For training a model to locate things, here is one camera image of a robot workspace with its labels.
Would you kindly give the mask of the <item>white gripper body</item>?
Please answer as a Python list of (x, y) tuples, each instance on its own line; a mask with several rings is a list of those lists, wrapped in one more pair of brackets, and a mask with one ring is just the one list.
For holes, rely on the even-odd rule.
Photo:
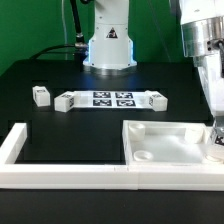
[(202, 58), (198, 73), (201, 85), (211, 111), (216, 116), (224, 116), (224, 78), (219, 54)]

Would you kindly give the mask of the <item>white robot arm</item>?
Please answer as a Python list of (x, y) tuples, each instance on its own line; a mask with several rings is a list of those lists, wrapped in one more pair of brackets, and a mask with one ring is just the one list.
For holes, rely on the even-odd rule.
[[(183, 52), (194, 60), (211, 114), (224, 116), (224, 0), (169, 0)], [(100, 75), (137, 65), (128, 36), (129, 0), (94, 0), (95, 31), (83, 65)]]

